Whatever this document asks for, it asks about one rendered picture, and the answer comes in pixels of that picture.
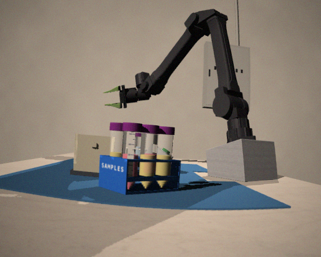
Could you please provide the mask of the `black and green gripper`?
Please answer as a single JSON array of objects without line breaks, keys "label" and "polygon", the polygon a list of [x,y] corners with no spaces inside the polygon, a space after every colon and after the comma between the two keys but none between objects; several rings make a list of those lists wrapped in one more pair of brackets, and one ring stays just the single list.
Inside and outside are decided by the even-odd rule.
[{"label": "black and green gripper", "polygon": [[105,104],[105,105],[113,106],[113,107],[116,107],[116,108],[122,108],[122,103],[123,103],[124,104],[124,108],[127,108],[126,107],[126,102],[138,101],[137,96],[135,96],[135,94],[137,94],[137,89],[127,89],[127,90],[125,90],[125,85],[122,85],[121,87],[122,87],[122,90],[120,90],[120,86],[117,86],[117,87],[113,88],[112,90],[104,92],[104,93],[109,93],[109,92],[120,91],[119,92],[120,103],[111,103],[111,104]]}]

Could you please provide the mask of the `blue bench mat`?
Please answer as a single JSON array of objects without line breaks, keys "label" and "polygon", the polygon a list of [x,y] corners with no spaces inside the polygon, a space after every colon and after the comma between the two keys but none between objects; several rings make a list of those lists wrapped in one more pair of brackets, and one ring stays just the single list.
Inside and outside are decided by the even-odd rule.
[{"label": "blue bench mat", "polygon": [[72,159],[1,175],[0,189],[74,201],[142,208],[183,210],[291,208],[237,182],[207,181],[194,173],[208,172],[204,167],[198,168],[200,166],[197,164],[181,163],[179,191],[124,195],[99,187],[99,177],[71,175],[70,170],[73,169],[74,162]]}]

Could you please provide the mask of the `blue sample rack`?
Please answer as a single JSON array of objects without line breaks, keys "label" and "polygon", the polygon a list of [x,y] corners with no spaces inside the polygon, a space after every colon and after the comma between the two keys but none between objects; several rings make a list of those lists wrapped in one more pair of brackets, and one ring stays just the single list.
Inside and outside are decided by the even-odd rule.
[{"label": "blue sample rack", "polygon": [[[137,177],[128,177],[128,162],[171,162],[171,175],[160,176],[155,174],[155,176],[141,176],[138,171]],[[146,160],[140,157],[136,160],[100,155],[98,186],[124,195],[179,191],[180,167],[181,160]],[[156,182],[159,180],[170,181],[164,187],[160,187]],[[145,181],[153,182],[148,188],[144,188],[141,183],[135,183],[130,190],[127,189],[127,182]]]}]

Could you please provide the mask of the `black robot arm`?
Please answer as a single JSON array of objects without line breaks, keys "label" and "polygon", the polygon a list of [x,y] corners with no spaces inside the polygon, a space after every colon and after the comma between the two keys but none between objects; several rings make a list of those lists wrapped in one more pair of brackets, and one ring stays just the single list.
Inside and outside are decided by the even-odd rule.
[{"label": "black robot arm", "polygon": [[215,9],[192,13],[184,23],[187,29],[161,65],[151,75],[146,72],[135,75],[137,87],[135,96],[139,98],[139,101],[143,101],[149,100],[151,95],[160,94],[171,74],[195,43],[204,35],[211,34],[218,75],[218,88],[215,89],[212,104],[213,112],[216,117],[228,120],[227,143],[239,139],[256,140],[247,117],[249,105],[243,99],[235,75],[226,29],[227,20],[227,15]]}]

